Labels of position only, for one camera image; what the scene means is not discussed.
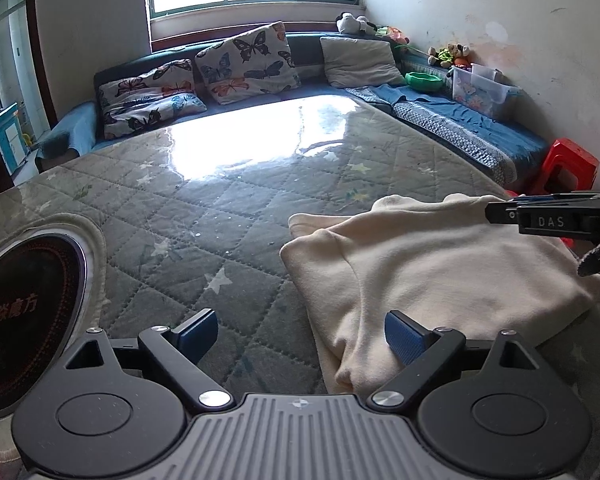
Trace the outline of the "cream sweatshirt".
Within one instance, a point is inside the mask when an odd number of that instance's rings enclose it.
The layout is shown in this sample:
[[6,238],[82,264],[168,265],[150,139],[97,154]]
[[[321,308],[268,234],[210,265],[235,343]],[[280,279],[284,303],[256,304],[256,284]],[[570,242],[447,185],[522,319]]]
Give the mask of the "cream sweatshirt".
[[561,240],[490,223],[488,203],[390,195],[362,214],[289,218],[280,256],[329,392],[367,396],[401,369],[385,340],[392,310],[430,330],[487,340],[509,329],[542,344],[598,303],[600,276],[581,278]]

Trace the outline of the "red plastic stool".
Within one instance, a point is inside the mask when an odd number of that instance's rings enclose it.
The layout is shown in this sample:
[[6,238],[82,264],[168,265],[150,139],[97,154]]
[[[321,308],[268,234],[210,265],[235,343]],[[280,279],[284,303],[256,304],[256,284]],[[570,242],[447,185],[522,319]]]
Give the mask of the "red plastic stool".
[[560,138],[550,146],[531,194],[590,190],[600,161],[573,140]]

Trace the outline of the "clear plastic storage box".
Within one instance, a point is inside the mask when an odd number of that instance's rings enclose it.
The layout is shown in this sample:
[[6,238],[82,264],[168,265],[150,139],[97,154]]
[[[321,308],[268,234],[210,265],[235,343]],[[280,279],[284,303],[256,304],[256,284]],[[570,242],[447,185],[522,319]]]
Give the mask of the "clear plastic storage box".
[[516,110],[521,88],[503,84],[497,70],[474,64],[471,70],[453,67],[452,98],[498,122],[508,122]]

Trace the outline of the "quilted grey star tablecloth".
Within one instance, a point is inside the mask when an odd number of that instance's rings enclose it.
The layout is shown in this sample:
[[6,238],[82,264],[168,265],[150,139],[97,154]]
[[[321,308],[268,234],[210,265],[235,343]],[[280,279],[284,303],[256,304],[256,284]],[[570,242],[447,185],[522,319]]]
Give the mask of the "quilted grey star tablecloth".
[[[465,336],[414,411],[327,390],[280,256],[289,218],[451,194],[516,196],[345,96],[196,118],[0,194],[0,254],[64,234],[87,265],[65,347],[0,418],[0,479],[600,479],[600,299],[542,344]],[[225,411],[187,411],[138,348],[202,309],[219,333],[198,367]]]

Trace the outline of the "green plastic bowl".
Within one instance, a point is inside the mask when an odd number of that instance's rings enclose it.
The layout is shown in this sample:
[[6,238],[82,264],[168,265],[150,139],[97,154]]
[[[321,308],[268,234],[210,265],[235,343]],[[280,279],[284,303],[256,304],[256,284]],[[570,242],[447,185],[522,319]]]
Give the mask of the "green plastic bowl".
[[404,76],[406,84],[413,90],[420,93],[434,93],[438,92],[444,86],[444,80],[437,75],[422,73],[422,72],[411,72],[406,73]]

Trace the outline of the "black round induction cooktop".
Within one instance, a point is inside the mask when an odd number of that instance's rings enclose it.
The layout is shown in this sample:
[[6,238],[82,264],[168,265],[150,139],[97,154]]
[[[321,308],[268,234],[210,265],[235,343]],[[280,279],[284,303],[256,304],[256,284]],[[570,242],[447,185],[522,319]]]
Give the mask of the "black round induction cooktop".
[[0,418],[15,411],[65,347],[85,292],[84,251],[38,234],[0,254]]

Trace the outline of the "plush toys pile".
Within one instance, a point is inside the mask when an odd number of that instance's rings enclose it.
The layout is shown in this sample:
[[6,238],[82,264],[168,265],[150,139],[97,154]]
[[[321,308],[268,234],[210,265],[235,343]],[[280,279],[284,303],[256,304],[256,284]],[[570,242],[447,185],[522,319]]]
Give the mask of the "plush toys pile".
[[460,67],[468,70],[471,66],[470,54],[470,47],[464,44],[448,44],[441,49],[430,47],[427,51],[427,61],[431,66],[440,66],[441,68]]

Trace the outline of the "grey cushion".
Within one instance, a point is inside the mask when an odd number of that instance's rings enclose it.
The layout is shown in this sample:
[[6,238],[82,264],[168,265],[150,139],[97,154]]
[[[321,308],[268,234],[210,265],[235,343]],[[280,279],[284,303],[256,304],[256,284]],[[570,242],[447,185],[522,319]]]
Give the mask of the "grey cushion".
[[387,41],[324,36],[320,43],[325,76],[333,87],[404,83]]

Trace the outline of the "panda plush toy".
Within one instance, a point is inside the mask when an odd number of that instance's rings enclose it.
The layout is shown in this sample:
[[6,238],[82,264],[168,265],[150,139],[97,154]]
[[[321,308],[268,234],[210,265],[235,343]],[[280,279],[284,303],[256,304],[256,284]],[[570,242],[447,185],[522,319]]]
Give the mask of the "panda plush toy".
[[350,36],[375,36],[377,32],[377,26],[371,23],[364,15],[356,18],[349,12],[343,12],[338,16],[336,27],[340,34]]

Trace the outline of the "flat butterfly pillow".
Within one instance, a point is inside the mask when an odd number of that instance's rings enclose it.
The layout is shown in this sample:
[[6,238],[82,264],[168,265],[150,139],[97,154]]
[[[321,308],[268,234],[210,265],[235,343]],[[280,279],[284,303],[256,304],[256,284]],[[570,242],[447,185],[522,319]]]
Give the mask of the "flat butterfly pillow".
[[142,133],[207,110],[197,96],[193,64],[188,58],[101,84],[97,96],[105,140]]

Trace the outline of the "blue small cabinet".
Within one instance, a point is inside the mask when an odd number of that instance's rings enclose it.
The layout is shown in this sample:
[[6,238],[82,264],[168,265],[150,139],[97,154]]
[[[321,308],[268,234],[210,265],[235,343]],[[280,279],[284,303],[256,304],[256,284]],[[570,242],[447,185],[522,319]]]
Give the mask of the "blue small cabinet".
[[17,103],[12,103],[0,111],[0,152],[9,174],[13,174],[22,166],[28,154],[18,115]]

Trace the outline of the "upright butterfly pillow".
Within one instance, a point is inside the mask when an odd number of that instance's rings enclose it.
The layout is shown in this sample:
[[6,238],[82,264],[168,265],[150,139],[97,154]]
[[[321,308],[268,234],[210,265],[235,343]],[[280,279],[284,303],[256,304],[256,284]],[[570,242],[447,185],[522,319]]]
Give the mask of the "upright butterfly pillow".
[[200,51],[195,63],[206,89],[221,105],[301,86],[283,22],[218,42]]

